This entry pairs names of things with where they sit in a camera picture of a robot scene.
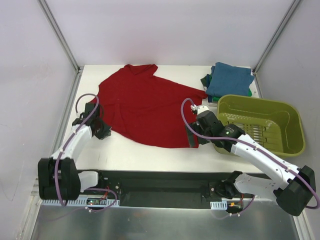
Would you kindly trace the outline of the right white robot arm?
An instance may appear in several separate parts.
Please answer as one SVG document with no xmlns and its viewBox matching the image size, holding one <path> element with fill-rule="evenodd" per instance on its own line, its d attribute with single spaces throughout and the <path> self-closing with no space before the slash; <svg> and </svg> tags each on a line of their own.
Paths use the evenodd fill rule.
<svg viewBox="0 0 320 240">
<path fill-rule="evenodd" d="M 258 144 L 235 124 L 223 125 L 204 105 L 192 105 L 195 122 L 186 124 L 188 139 L 193 136 L 214 144 L 216 148 L 241 157 L 262 171 L 267 178 L 254 177 L 241 171 L 232 172 L 214 191 L 222 198 L 232 199 L 240 194 L 259 196 L 271 201 L 286 213 L 299 216 L 311 199 L 319 209 L 315 172 L 308 166 L 291 164 Z"/>
</svg>

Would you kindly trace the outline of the red t shirt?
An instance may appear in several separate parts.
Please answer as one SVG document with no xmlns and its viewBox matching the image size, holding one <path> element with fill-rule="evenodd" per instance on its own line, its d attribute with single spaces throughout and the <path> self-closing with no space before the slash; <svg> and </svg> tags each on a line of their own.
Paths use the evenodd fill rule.
<svg viewBox="0 0 320 240">
<path fill-rule="evenodd" d="M 155 76 L 155 64 L 127 64 L 99 84 L 101 117 L 111 129 L 137 143 L 161 148 L 188 148 L 186 120 L 196 116 L 190 98 L 200 105 L 207 97 L 203 90 Z"/>
</svg>

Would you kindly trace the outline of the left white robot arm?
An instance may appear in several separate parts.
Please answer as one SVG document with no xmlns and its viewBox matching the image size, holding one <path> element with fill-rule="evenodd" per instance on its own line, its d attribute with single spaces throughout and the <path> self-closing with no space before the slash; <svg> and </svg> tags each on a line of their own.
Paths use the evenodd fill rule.
<svg viewBox="0 0 320 240">
<path fill-rule="evenodd" d="M 72 122 L 62 146 L 50 157 L 39 160 L 38 191 L 42 200 L 64 202 L 76 200 L 87 189 L 96 195 L 105 191 L 106 183 L 96 170 L 79 172 L 76 167 L 77 159 L 92 138 L 103 140 L 111 135 L 111 127 L 102 116 L 100 104 L 86 103 L 84 112 Z"/>
</svg>

